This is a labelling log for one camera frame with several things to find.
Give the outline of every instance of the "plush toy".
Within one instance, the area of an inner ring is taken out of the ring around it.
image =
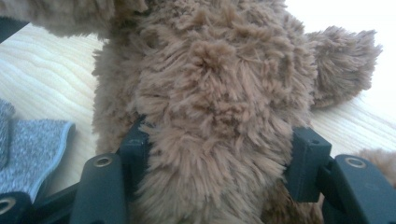
[[[374,31],[305,34],[283,0],[0,0],[56,35],[97,33],[98,153],[136,118],[153,144],[136,223],[319,223],[283,187],[292,128],[370,88]]]

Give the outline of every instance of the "plastic hole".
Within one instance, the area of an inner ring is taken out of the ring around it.
[[[356,168],[365,168],[366,167],[366,163],[364,161],[361,161],[361,160],[353,158],[353,157],[346,158],[346,163],[348,165],[356,167]]]
[[[96,167],[104,167],[109,165],[112,161],[113,160],[109,157],[102,157],[97,159],[93,165]]]
[[[12,197],[0,199],[0,215],[8,212],[16,202],[17,201]]]
[[[315,140],[315,139],[311,140],[310,142],[311,142],[312,144],[315,144],[315,145],[319,144],[319,141],[318,141],[318,140]]]

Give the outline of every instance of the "brown teddy bear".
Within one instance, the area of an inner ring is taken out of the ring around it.
[[[0,0],[0,15],[104,39],[97,151],[140,115],[153,144],[136,223],[320,223],[283,187],[292,128],[369,89],[381,51],[374,31],[305,34],[283,0]]]

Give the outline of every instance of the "fluffy brown fur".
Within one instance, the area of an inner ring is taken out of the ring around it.
[[[0,0],[0,14],[108,39],[93,126],[114,151],[146,115],[137,223],[320,222],[281,183],[292,127],[369,87],[380,51],[373,32],[305,35],[282,0]]]

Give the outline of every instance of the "teddy bear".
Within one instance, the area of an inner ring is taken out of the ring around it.
[[[136,223],[322,222],[284,188],[292,130],[370,88],[375,31],[306,34],[284,0],[0,0],[0,15],[105,42],[97,153],[140,116],[152,144]]]

